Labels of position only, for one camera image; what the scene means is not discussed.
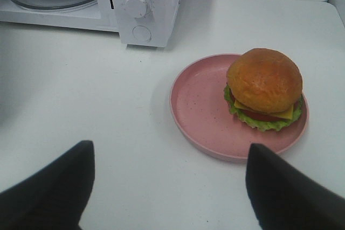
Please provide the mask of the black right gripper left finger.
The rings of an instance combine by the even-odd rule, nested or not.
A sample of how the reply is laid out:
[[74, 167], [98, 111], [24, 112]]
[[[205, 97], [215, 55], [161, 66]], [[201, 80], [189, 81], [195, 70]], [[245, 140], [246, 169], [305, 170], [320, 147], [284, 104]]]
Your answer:
[[81, 141], [1, 192], [1, 229], [80, 229], [94, 180], [94, 145]]

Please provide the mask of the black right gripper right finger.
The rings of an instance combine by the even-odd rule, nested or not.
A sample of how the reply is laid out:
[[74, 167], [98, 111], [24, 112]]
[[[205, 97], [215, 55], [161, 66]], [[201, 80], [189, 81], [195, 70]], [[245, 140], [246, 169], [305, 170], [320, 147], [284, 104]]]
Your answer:
[[262, 229], [344, 229], [344, 198], [253, 143], [245, 183]]

